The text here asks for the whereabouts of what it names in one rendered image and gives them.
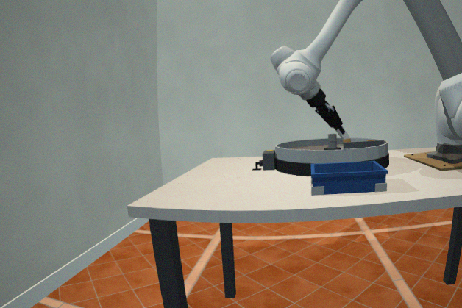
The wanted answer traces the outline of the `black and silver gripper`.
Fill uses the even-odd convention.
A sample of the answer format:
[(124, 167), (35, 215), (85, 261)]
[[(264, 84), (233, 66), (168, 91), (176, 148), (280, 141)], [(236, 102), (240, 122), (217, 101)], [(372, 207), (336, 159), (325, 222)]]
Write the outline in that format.
[(320, 89), (319, 92), (313, 98), (306, 100), (306, 102), (311, 107), (316, 107), (315, 112), (317, 112), (329, 124), (331, 128), (334, 128), (335, 131), (337, 131), (342, 140), (349, 139), (350, 136), (343, 128), (343, 123), (335, 110), (335, 106), (330, 106), (325, 101), (325, 98), (326, 95), (324, 94), (322, 89)]

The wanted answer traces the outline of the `blue crate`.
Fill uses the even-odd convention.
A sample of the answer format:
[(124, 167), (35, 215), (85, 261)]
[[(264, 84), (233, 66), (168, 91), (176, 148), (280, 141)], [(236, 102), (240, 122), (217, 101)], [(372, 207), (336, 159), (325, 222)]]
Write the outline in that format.
[(311, 164), (311, 195), (385, 192), (386, 174), (376, 161)]

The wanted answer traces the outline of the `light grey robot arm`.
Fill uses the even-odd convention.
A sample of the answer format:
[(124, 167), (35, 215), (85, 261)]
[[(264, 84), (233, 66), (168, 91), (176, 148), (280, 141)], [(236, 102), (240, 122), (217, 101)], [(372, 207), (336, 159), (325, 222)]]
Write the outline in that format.
[[(302, 100), (313, 98), (321, 61), (352, 11), (363, 0), (340, 0), (317, 38), (303, 50), (287, 46), (270, 57), (281, 85)], [(444, 81), (435, 98), (436, 151), (427, 158), (462, 162), (462, 42), (440, 0), (403, 0), (416, 22)], [(279, 71), (280, 70), (280, 71)]]

